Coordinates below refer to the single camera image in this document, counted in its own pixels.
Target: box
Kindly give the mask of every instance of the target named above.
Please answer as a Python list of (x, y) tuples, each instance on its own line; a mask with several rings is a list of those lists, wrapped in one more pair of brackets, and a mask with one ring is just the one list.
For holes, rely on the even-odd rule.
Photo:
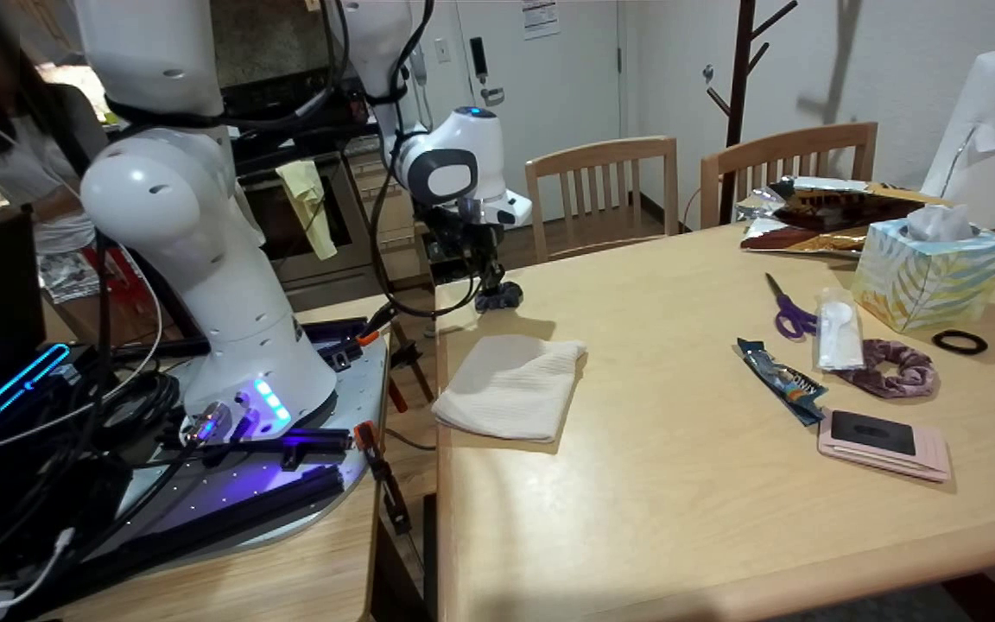
[(853, 298), (896, 331), (935, 331), (978, 322), (993, 286), (995, 233), (919, 242), (900, 218), (870, 224)]

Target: wooden chair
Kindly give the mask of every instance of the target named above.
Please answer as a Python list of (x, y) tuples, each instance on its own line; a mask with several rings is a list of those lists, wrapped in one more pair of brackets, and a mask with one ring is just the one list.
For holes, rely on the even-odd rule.
[[(665, 181), (665, 224), (642, 216), (641, 165), (656, 164)], [(534, 260), (578, 256), (676, 233), (676, 138), (635, 136), (550, 151), (525, 164), (534, 196)], [(547, 196), (560, 196), (565, 218), (547, 218)]]
[(742, 200), (757, 186), (771, 186), (781, 178), (873, 178), (877, 126), (826, 126), (783, 136), (766, 136), (747, 147), (734, 147), (702, 160), (702, 227), (721, 224), (721, 181), (734, 173), (734, 200)]

